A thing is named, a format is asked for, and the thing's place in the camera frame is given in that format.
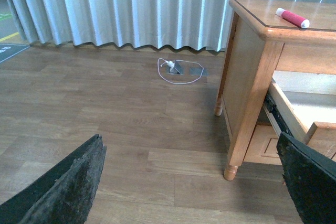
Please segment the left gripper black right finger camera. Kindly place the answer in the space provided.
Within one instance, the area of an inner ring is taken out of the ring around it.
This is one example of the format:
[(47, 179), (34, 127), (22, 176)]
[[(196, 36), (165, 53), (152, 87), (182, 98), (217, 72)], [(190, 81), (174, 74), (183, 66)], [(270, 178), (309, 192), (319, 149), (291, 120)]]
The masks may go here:
[(303, 223), (335, 223), (335, 161), (282, 132), (284, 180)]

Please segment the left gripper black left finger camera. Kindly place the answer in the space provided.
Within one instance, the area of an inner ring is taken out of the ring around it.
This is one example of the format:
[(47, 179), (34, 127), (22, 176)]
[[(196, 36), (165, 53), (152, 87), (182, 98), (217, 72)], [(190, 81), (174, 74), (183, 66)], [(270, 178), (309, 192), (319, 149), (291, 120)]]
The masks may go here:
[(1, 204), (1, 223), (85, 223), (107, 147), (92, 136), (27, 188)]

